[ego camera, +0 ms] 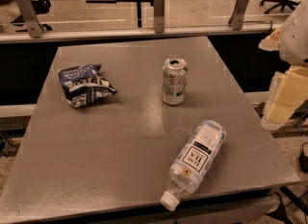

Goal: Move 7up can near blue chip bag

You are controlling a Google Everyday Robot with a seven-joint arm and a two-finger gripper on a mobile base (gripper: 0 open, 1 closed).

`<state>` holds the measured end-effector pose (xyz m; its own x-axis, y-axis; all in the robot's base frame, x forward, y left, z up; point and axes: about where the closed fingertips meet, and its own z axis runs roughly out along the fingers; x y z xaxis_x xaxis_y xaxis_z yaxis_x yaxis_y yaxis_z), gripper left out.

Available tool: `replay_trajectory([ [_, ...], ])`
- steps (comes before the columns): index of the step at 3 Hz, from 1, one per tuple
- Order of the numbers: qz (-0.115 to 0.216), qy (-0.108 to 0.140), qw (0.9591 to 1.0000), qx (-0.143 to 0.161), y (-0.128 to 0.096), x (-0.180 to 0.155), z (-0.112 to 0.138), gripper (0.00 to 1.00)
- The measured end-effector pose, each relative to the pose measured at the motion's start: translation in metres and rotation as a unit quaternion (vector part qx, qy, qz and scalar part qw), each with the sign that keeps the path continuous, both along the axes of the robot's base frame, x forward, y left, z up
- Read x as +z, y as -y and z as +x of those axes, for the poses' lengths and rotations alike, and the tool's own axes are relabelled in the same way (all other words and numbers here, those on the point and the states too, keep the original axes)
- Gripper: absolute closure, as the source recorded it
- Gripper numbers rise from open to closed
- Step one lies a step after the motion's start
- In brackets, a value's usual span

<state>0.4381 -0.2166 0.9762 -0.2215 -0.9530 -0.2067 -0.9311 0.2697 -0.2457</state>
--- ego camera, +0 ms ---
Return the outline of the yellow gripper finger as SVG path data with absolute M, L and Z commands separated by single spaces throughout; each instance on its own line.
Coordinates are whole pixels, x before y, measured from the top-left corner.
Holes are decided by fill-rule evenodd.
M 284 125 L 308 99 L 308 68 L 292 65 L 285 73 L 276 71 L 269 86 L 265 119 Z

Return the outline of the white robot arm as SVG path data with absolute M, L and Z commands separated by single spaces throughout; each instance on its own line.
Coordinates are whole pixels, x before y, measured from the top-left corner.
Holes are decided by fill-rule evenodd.
M 261 125 L 277 130 L 308 100 L 308 0 L 302 0 L 283 25 L 260 42 L 259 48 L 277 51 L 280 59 L 290 65 L 284 73 L 274 73 L 263 109 Z

